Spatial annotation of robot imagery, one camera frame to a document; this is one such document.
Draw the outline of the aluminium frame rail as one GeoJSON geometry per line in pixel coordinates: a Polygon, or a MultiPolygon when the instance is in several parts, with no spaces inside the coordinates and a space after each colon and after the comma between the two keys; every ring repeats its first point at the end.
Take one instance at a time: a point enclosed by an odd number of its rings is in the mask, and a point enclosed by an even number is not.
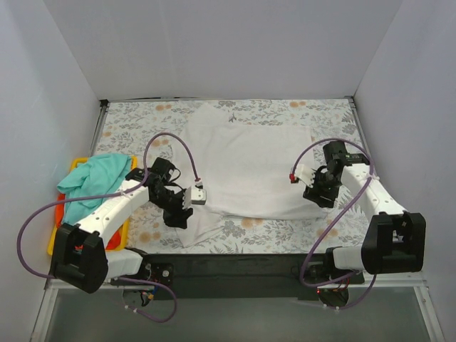
{"type": "Polygon", "coordinates": [[[121,277],[132,279],[135,284],[146,280],[166,286],[179,279],[297,279],[303,261],[304,258],[298,254],[132,254],[110,261],[104,258],[79,262],[55,261],[51,265],[51,274],[91,294],[110,279],[122,284],[121,277]]]}

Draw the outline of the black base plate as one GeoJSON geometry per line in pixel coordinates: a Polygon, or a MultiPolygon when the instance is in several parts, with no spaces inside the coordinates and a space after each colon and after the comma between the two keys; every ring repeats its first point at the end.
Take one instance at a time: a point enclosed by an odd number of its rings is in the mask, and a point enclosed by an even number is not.
{"type": "Polygon", "coordinates": [[[305,254],[148,254],[130,279],[156,281],[179,299],[293,298],[317,301],[299,272],[305,254]]]}

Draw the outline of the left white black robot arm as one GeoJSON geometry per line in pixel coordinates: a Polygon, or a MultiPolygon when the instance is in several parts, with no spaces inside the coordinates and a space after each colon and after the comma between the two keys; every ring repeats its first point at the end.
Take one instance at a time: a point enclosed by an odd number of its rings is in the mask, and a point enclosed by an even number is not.
{"type": "Polygon", "coordinates": [[[128,276],[137,285],[146,284],[152,275],[147,253],[129,248],[109,252],[106,248],[122,224],[147,202],[162,210],[167,226],[187,228],[193,207],[204,205],[207,194],[199,180],[173,192],[175,170],[170,161],[161,157],[152,167],[136,167],[99,208],[75,224],[62,224],[53,243],[51,275],[89,294],[106,280],[120,276],[128,276]]]}

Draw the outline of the white t shirt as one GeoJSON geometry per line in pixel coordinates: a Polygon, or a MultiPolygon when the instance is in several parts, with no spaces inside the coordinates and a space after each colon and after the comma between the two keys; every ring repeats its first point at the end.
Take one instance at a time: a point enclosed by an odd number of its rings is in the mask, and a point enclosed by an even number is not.
{"type": "Polygon", "coordinates": [[[176,231],[183,246],[217,234],[225,217],[322,217],[323,210],[303,198],[303,186],[289,180],[296,158],[311,143],[307,125],[234,123],[229,113],[202,105],[171,144],[180,184],[193,185],[199,175],[207,192],[206,203],[195,206],[187,228],[176,231]]]}

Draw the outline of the floral table cloth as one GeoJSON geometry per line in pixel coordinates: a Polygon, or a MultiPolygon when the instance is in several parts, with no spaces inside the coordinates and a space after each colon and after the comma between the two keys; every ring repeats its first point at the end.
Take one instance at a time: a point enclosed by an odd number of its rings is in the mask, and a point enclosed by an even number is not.
{"type": "MultiPolygon", "coordinates": [[[[174,135],[180,133],[202,100],[112,102],[103,116],[96,154],[134,155],[140,165],[156,157],[169,158],[174,135]]],[[[230,121],[248,125],[307,125],[314,140],[345,138],[361,143],[356,107],[351,99],[335,100],[213,100],[210,105],[230,115],[230,121]]],[[[307,252],[314,244],[328,247],[360,244],[368,220],[358,205],[338,214],[351,200],[342,188],[336,206],[323,216],[297,221],[271,221],[246,217],[222,220],[220,231],[202,242],[184,247],[177,232],[162,222],[152,204],[140,208],[130,220],[128,245],[152,253],[234,254],[307,252]]]]}

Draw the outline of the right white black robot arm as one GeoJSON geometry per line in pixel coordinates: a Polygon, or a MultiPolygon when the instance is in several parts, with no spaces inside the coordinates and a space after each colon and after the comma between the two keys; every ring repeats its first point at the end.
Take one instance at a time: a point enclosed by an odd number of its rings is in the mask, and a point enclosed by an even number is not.
{"type": "Polygon", "coordinates": [[[300,280],[312,276],[330,284],[363,271],[371,275],[421,271],[424,216],[407,211],[392,198],[374,175],[373,161],[364,149],[350,153],[346,149],[349,142],[344,139],[327,138],[322,143],[325,165],[312,170],[296,163],[291,176],[305,184],[304,199],[320,208],[332,208],[340,187],[346,187],[353,199],[337,219],[358,204],[368,220],[368,228],[358,246],[329,247],[318,256],[312,248],[301,267],[300,280]]]}

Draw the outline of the orange t shirt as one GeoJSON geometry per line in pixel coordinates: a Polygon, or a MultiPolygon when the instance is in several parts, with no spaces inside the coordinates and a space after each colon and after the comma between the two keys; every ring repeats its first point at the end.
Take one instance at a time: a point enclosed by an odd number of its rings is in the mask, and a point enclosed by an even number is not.
{"type": "MultiPolygon", "coordinates": [[[[51,256],[53,254],[53,246],[55,242],[56,232],[62,224],[64,214],[64,204],[58,204],[54,211],[54,226],[51,232],[51,238],[47,246],[47,254],[51,256]]],[[[110,238],[105,250],[107,252],[115,252],[121,250],[125,247],[128,239],[128,230],[129,230],[129,219],[125,219],[118,229],[114,232],[110,238]]]]}

